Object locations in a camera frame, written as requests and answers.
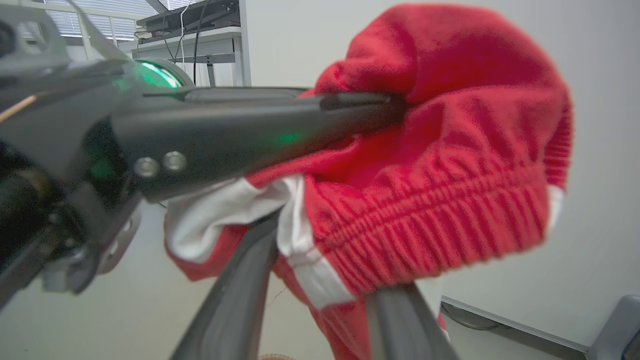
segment cable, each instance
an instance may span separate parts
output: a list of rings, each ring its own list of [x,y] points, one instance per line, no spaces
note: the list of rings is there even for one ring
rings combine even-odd
[[[187,4],[187,6],[185,6],[184,10],[180,13],[180,30],[182,31],[182,36],[180,37],[180,41],[178,42],[178,47],[180,47],[182,43],[182,38],[184,38],[184,20],[183,20],[184,12],[187,11],[187,9],[189,8],[189,5],[191,5],[192,2],[193,0],[189,0],[189,3]],[[184,63],[184,46],[182,47],[182,63]]]
[[[200,21],[198,21],[198,29],[196,30],[196,42],[193,46],[193,84],[196,84],[196,56],[198,55],[198,38],[200,37],[200,26],[202,26],[202,17],[204,16],[204,11],[207,9],[207,5],[209,4],[207,0],[202,7],[202,11],[200,12]]]
[[[162,16],[162,36],[163,36],[163,40],[164,40],[164,46],[166,46],[166,50],[169,52],[169,55],[171,55],[171,59],[173,59],[173,63],[175,63],[175,56],[171,53],[171,49],[169,49],[169,44],[166,43],[166,39],[164,38],[164,27],[165,27],[165,20],[166,20],[166,13],[164,12],[164,15]]]
[[[487,331],[487,330],[493,330],[493,329],[497,329],[498,327],[500,327],[500,324],[495,322],[495,325],[491,325],[488,327],[478,327],[478,326],[473,326],[470,325],[464,321],[461,321],[459,319],[457,319],[455,316],[453,316],[449,310],[447,310],[447,308],[444,306],[444,304],[440,305],[440,310],[445,313],[451,320],[457,322],[458,324],[464,326],[464,327],[468,327],[469,329],[473,329],[473,330],[479,330],[479,331]]]

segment metal frame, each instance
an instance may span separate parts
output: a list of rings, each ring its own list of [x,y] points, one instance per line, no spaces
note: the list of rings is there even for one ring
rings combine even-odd
[[[229,26],[226,28],[212,29],[203,31],[198,38],[198,54],[196,56],[197,63],[234,63],[233,84],[236,87],[248,86],[244,80],[245,60],[243,52],[243,40],[241,36],[241,28],[237,26]],[[182,38],[182,45],[178,51],[180,37],[173,37],[164,40],[157,40],[140,44],[131,49],[134,59],[137,58],[162,58],[172,60],[172,56],[182,59],[182,50],[184,50],[185,63],[193,62],[193,48],[195,46],[196,34],[187,34]],[[211,86],[215,86],[215,78],[213,76],[213,68],[207,67],[209,74],[209,82]]]

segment white fabric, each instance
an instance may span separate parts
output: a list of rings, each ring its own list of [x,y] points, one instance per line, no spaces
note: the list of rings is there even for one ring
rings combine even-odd
[[[227,181],[168,202],[166,241],[178,258],[203,263],[213,251],[222,229],[230,224],[250,224],[282,207],[278,219],[278,250],[293,268],[312,306],[353,301],[353,294],[329,261],[314,245],[313,229],[304,206],[304,177],[283,177],[258,189],[245,178]],[[548,187],[549,226],[555,226],[564,191]],[[416,281],[435,316],[440,312],[442,278]]]
[[[564,190],[560,189],[556,185],[548,185],[547,195],[549,197],[549,221],[547,224],[547,232],[550,232],[556,226],[558,217],[560,216],[562,203],[564,201]]]

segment white stripe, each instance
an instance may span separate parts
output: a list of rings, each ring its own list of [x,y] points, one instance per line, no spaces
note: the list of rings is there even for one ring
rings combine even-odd
[[[547,196],[549,199],[549,221],[547,225],[547,232],[550,232],[557,223],[560,211],[562,210],[562,203],[564,201],[564,191],[556,185],[547,185]]]

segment red and white clothing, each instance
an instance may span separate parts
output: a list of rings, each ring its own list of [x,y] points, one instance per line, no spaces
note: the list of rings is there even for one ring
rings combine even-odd
[[[425,278],[438,315],[442,272],[539,245],[555,221],[572,147],[568,89],[496,13],[393,7],[313,92],[391,92],[410,108],[400,125],[172,199],[166,247],[190,279],[218,275],[244,224],[283,207],[274,271],[337,359],[371,357],[364,294]]]

